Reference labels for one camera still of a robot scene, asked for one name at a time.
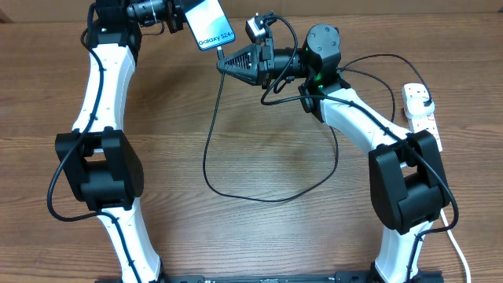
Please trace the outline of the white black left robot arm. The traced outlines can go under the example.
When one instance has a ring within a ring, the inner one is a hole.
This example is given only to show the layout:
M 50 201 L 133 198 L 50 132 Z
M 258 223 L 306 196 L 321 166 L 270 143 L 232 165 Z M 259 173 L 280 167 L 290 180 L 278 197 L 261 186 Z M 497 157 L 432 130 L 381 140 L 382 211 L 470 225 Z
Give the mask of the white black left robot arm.
M 68 133 L 58 134 L 60 161 L 46 205 L 62 222 L 93 217 L 104 225 L 121 266 L 121 282 L 166 282 L 141 213 L 144 171 L 123 131 L 130 80 L 141 49 L 141 28 L 161 24 L 175 33 L 185 17 L 178 1 L 96 1 L 90 5 L 80 42 L 90 56 L 90 73 L 80 113 Z M 63 216 L 53 193 L 65 175 L 76 200 L 89 213 Z

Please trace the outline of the Samsung Galaxy smartphone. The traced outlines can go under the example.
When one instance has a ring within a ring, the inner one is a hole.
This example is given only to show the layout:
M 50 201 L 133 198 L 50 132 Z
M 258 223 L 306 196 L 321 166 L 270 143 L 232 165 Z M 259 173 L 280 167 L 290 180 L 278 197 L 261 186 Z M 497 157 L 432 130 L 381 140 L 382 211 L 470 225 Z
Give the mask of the Samsung Galaxy smartphone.
M 200 50 L 235 41 L 235 33 L 219 0 L 186 0 L 183 12 Z

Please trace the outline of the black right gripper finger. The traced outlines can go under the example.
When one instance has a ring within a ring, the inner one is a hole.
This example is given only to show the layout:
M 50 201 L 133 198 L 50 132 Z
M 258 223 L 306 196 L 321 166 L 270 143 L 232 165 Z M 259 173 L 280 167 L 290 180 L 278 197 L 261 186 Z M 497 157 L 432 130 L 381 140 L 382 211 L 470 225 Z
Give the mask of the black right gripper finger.
M 250 44 L 245 48 L 218 60 L 218 65 L 257 65 L 260 45 Z
M 259 70 L 255 64 L 250 65 L 248 68 L 237 67 L 235 65 L 227 65 L 222 62 L 217 63 L 217 69 L 226 74 L 239 79 L 240 81 L 252 86 L 259 85 Z

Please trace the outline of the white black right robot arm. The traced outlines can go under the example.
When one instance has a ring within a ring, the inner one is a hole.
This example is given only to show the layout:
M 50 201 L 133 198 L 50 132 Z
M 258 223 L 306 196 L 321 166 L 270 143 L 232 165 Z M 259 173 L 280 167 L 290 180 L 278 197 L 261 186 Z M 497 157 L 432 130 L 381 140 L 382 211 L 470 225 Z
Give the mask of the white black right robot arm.
M 273 79 L 302 79 L 304 111 L 337 129 L 369 161 L 369 190 L 384 225 L 380 252 L 368 271 L 339 271 L 338 282 L 442 282 L 439 271 L 417 262 L 427 235 L 453 229 L 459 219 L 437 141 L 427 130 L 412 132 L 370 108 L 344 79 L 340 33 L 328 24 L 313 26 L 302 47 L 276 49 L 269 28 L 248 28 L 252 44 L 219 55 L 217 69 L 253 86 Z

